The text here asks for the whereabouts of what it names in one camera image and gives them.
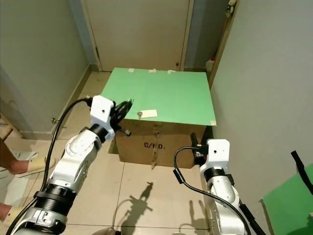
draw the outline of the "door hinge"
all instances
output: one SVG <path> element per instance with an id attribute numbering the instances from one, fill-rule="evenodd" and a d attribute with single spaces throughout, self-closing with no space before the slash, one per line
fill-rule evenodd
<path id="1" fill-rule="evenodd" d="M 100 58 L 100 56 L 99 56 L 99 51 L 98 51 L 98 47 L 96 47 L 96 52 L 97 52 L 98 58 Z"/>

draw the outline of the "door frame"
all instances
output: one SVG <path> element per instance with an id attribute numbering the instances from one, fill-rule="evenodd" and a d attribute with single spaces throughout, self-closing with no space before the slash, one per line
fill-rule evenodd
<path id="1" fill-rule="evenodd" d="M 88 10 L 87 10 L 87 5 L 86 5 L 85 1 L 86 0 L 80 0 L 80 3 L 81 3 L 81 6 L 82 6 L 82 9 L 83 9 L 85 21 L 86 21 L 88 32 L 89 32 L 89 36 L 90 36 L 90 39 L 91 39 L 91 43 L 92 43 L 92 47 L 93 47 L 93 54 L 94 54 L 94 57 L 97 60 L 97 66 L 98 66 L 99 71 L 103 71 L 102 70 L 101 61 L 100 61 L 98 53 L 96 51 L 97 45 L 96 45 L 96 41 L 95 41 L 95 38 L 94 38 L 94 34 L 93 34 L 93 30 L 92 30 L 91 22 L 90 22 L 90 19 L 89 19 Z M 183 42 L 183 46 L 182 46 L 179 71 L 184 71 L 184 64 L 185 64 L 186 51 L 187 51 L 187 45 L 188 45 L 188 38 L 189 38 L 189 31 L 190 31 L 190 25 L 191 25 L 192 11 L 193 11 L 193 8 L 194 8 L 194 1 L 195 0 L 189 0 L 187 20 L 186 20 L 186 29 L 185 29 L 185 35 L 184 35 L 184 42 Z"/>

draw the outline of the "green board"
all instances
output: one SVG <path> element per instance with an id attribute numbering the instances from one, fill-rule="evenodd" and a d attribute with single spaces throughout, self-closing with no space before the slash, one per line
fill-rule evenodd
<path id="1" fill-rule="evenodd" d="M 313 164 L 306 167 L 313 182 Z M 299 174 L 263 197 L 276 235 L 313 235 L 313 195 Z"/>
<path id="2" fill-rule="evenodd" d="M 115 68 L 102 96 L 117 104 L 134 100 L 126 119 L 156 110 L 157 117 L 141 120 L 215 125 L 215 115 L 204 72 L 168 72 Z"/>

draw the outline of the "white card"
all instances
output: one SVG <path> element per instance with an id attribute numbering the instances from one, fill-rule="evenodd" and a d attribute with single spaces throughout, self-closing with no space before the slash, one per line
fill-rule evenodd
<path id="1" fill-rule="evenodd" d="M 141 118 L 154 118 L 157 117 L 157 110 L 151 109 L 151 110 L 141 110 Z"/>

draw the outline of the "person's leg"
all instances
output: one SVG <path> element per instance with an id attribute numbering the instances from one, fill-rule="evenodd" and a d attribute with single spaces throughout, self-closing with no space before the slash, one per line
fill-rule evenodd
<path id="1" fill-rule="evenodd" d="M 5 220 L 5 218 L 9 214 L 9 211 L 11 210 L 11 208 L 12 206 L 9 206 L 0 202 L 0 220 L 2 222 Z"/>
<path id="2" fill-rule="evenodd" d="M 27 172 L 28 161 L 17 160 L 0 138 L 0 166 L 10 171 L 11 174 L 16 175 Z"/>

